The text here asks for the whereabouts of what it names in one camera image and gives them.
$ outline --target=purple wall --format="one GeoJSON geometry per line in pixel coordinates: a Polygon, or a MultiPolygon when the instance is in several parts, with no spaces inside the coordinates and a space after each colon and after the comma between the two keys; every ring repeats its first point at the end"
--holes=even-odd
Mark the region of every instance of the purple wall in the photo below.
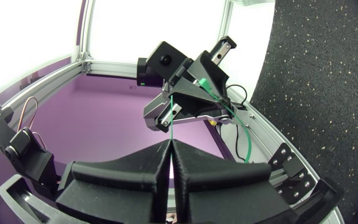
{"type": "MultiPolygon", "coordinates": [[[[73,160],[117,159],[170,137],[170,133],[149,130],[143,119],[143,107],[159,93],[159,88],[136,86],[135,80],[82,75],[41,105],[32,130],[42,135],[54,153],[58,174],[73,160]]],[[[202,121],[175,125],[173,135],[222,157],[202,121]]],[[[15,173],[0,152],[0,185],[15,173]]],[[[0,197],[0,223],[18,222],[0,197]]]]}

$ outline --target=wire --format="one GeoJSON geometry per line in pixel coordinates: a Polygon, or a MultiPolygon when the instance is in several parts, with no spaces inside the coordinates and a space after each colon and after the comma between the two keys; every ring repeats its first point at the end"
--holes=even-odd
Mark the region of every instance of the wire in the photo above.
{"type": "Polygon", "coordinates": [[[19,125],[17,126],[17,131],[20,131],[20,129],[22,128],[22,122],[23,122],[23,117],[24,117],[24,112],[25,112],[25,109],[27,108],[27,104],[29,103],[29,101],[31,99],[34,99],[35,100],[35,112],[34,112],[34,115],[30,121],[30,126],[29,128],[31,129],[32,127],[32,123],[34,122],[34,118],[35,118],[35,115],[37,114],[37,110],[38,110],[38,101],[37,99],[34,97],[34,96],[30,96],[24,103],[24,107],[23,107],[23,110],[22,110],[22,114],[20,115],[20,120],[19,120],[19,125]]]}
{"type": "MultiPolygon", "coordinates": [[[[239,155],[239,148],[238,148],[238,142],[239,142],[239,126],[236,125],[236,128],[237,128],[236,155],[237,155],[237,157],[238,157],[239,159],[245,161],[245,159],[239,155]]],[[[215,125],[215,131],[219,134],[219,136],[221,137],[221,140],[223,141],[223,138],[222,138],[222,126],[219,127],[219,130],[220,130],[220,131],[218,131],[217,125],[215,125]]]]}
{"type": "Polygon", "coordinates": [[[243,86],[240,86],[240,85],[238,85],[238,84],[229,85],[229,86],[226,87],[226,89],[228,89],[228,88],[230,88],[230,87],[232,87],[232,86],[238,86],[238,87],[242,88],[242,89],[244,90],[244,92],[246,93],[246,97],[245,97],[244,100],[241,102],[241,104],[243,104],[243,103],[246,101],[247,97],[248,97],[247,90],[246,90],[243,86]]]}
{"type": "Polygon", "coordinates": [[[38,136],[38,138],[40,138],[42,145],[44,146],[45,149],[47,149],[47,146],[44,143],[44,140],[42,139],[41,135],[39,133],[36,133],[35,131],[32,132],[33,134],[35,134],[36,136],[38,136]]]}
{"type": "Polygon", "coordinates": [[[171,95],[171,140],[173,139],[173,96],[171,95]]]}
{"type": "MultiPolygon", "coordinates": [[[[30,125],[29,125],[29,129],[31,129],[32,127],[32,123],[34,122],[34,118],[35,118],[35,115],[37,114],[37,110],[38,110],[38,101],[37,99],[34,97],[34,96],[30,96],[28,97],[28,99],[25,101],[24,103],[24,106],[23,106],[23,110],[22,110],[22,114],[20,115],[20,120],[19,120],[19,125],[17,126],[17,131],[19,132],[20,129],[22,128],[22,123],[23,123],[23,118],[24,118],[24,112],[25,112],[25,109],[27,108],[27,104],[29,103],[29,101],[31,99],[34,99],[35,100],[35,112],[34,112],[34,115],[30,121],[30,125]]],[[[38,138],[41,140],[41,143],[43,145],[43,147],[45,149],[47,149],[47,146],[45,145],[45,142],[44,140],[42,139],[41,135],[39,133],[36,133],[36,132],[32,132],[34,135],[38,136],[38,138]]]]}
{"type": "Polygon", "coordinates": [[[233,116],[238,120],[238,122],[240,122],[242,128],[244,129],[244,132],[247,135],[247,139],[248,139],[248,152],[247,152],[247,157],[245,159],[245,163],[248,163],[249,158],[251,156],[251,150],[252,150],[252,144],[251,144],[251,136],[249,135],[248,129],[246,128],[245,124],[241,121],[241,119],[228,107],[226,106],[217,96],[215,96],[215,94],[211,91],[211,87],[208,83],[208,81],[205,78],[202,78],[199,82],[200,86],[207,91],[208,94],[210,94],[216,101],[220,102],[225,109],[228,110],[228,112],[230,112],[231,114],[233,114],[233,116]]]}
{"type": "Polygon", "coordinates": [[[242,159],[244,162],[246,161],[246,159],[244,159],[243,157],[241,157],[239,155],[239,148],[238,148],[238,143],[239,143],[239,126],[236,125],[236,129],[237,129],[237,137],[236,137],[236,154],[237,154],[237,157],[242,159]]]}

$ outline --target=speckled black mat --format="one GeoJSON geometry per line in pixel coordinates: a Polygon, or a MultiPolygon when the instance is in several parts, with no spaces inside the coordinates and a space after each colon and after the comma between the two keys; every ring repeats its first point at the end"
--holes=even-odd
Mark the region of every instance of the speckled black mat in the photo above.
{"type": "Polygon", "coordinates": [[[321,177],[358,208],[358,1],[276,0],[264,67],[251,99],[321,177]]]}

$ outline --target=green wire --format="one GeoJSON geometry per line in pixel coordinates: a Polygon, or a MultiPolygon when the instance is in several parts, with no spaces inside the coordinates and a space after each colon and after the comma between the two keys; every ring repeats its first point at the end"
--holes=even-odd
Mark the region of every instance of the green wire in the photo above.
{"type": "Polygon", "coordinates": [[[173,139],[173,96],[171,95],[171,140],[173,139]]]}
{"type": "MultiPolygon", "coordinates": [[[[199,81],[199,84],[201,87],[203,87],[203,89],[205,91],[208,92],[208,94],[210,94],[216,101],[221,102],[221,100],[215,96],[215,94],[211,91],[211,87],[208,83],[208,81],[205,78],[202,78],[199,81]]],[[[229,107],[227,107],[224,103],[222,103],[222,105],[225,107],[225,109],[227,109],[231,114],[234,115],[234,117],[241,123],[242,128],[244,129],[246,135],[247,135],[247,139],[248,139],[248,152],[247,152],[247,157],[244,160],[245,163],[248,163],[249,161],[249,157],[251,156],[251,150],[252,150],[252,144],[251,144],[251,136],[249,135],[248,129],[246,128],[245,124],[240,120],[240,118],[232,111],[230,110],[229,107]]]]}

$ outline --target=white panel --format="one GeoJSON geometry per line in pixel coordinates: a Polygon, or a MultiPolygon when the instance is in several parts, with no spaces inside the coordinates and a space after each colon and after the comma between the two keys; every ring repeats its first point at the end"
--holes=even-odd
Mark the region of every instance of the white panel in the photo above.
{"type": "Polygon", "coordinates": [[[0,0],[0,92],[74,52],[82,0],[0,0]]]}
{"type": "Polygon", "coordinates": [[[97,0],[89,51],[96,60],[137,62],[161,41],[195,59],[218,40],[224,0],[97,0]]]}
{"type": "MultiPolygon", "coordinates": [[[[265,60],[273,23],[274,3],[252,6],[234,4],[228,36],[237,44],[221,62],[221,68],[230,76],[227,84],[242,85],[248,92],[247,101],[254,93],[265,60]]],[[[232,87],[241,96],[244,91],[232,87]]]]}

